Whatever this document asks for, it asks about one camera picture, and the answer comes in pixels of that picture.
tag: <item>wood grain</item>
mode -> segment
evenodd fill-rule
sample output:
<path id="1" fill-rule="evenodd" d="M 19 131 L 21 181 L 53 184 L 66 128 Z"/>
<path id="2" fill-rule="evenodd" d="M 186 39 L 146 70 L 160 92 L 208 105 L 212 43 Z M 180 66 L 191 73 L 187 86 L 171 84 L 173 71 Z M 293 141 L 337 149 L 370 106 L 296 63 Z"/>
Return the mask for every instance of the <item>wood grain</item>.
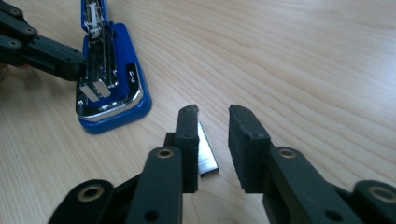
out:
<path id="1" fill-rule="evenodd" d="M 79 1 L 6 1 L 43 36 L 80 49 Z M 11 68 L 0 84 L 0 223 L 45 223 L 75 185 L 118 185 L 200 107 L 220 166 L 184 195 L 184 223 L 268 223 L 241 189 L 227 148 L 228 107 L 249 107 L 277 146 L 301 150 L 329 181 L 396 186 L 396 3 L 393 1 L 108 0 L 145 70 L 143 119 L 84 133 L 75 83 Z"/>

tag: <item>table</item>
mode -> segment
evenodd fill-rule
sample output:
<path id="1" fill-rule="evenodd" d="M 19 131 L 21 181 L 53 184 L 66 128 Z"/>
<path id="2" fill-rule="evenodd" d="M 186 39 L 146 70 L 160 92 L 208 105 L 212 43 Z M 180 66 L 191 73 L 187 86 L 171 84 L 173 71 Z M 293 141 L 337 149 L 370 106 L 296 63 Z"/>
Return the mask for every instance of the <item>table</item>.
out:
<path id="1" fill-rule="evenodd" d="M 9 1 L 46 37 L 81 49 L 79 1 Z M 183 197 L 183 223 L 268 223 L 227 147 L 228 107 L 250 108 L 276 146 L 302 151 L 329 182 L 396 186 L 396 3 L 108 0 L 126 24 L 153 107 L 90 135 L 74 82 L 10 68 L 0 84 L 0 222 L 45 223 L 67 192 L 138 175 L 148 153 L 196 104 L 220 172 Z"/>

